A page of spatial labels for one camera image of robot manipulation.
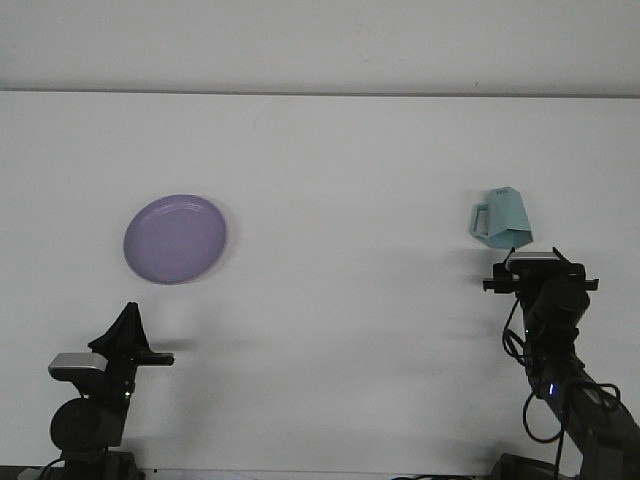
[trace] mug handle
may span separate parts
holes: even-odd
[[[471,234],[474,237],[482,238],[484,240],[489,239],[489,235],[486,233],[482,233],[478,231],[478,219],[480,217],[480,212],[489,212],[489,204],[488,203],[478,203],[473,206],[473,214],[471,217]]]

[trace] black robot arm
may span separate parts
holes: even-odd
[[[620,401],[619,389],[596,383],[575,353],[577,324],[589,307],[587,291],[596,290],[598,280],[587,280],[583,265],[555,249],[511,252],[493,273],[484,281],[485,290],[515,293],[524,315],[522,353],[512,356],[525,367],[533,394],[546,401],[562,426],[545,441],[562,441],[564,431],[569,434],[583,454],[580,480],[640,478],[640,428]],[[542,470],[537,475],[531,478],[553,478]],[[494,478],[517,477],[503,472]]]

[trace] table surface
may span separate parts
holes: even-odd
[[[601,279],[577,340],[640,412],[640,101],[0,93],[0,462],[46,463],[75,395],[46,367],[129,300],[171,368],[138,371],[124,432],[161,469],[487,472],[552,461],[481,279],[474,203],[510,185],[535,243]],[[229,243],[197,281],[126,265],[128,222],[205,196]],[[557,421],[534,405],[539,435]],[[564,471],[580,456],[567,442]]]

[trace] purple plate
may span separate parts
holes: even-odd
[[[195,195],[171,195],[150,203],[124,235],[131,269],[155,283],[181,283],[202,275],[222,254],[224,217]]]

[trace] mug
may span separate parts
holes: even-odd
[[[486,202],[473,207],[469,233],[491,248],[519,248],[533,242],[520,192],[511,187],[491,190]]]

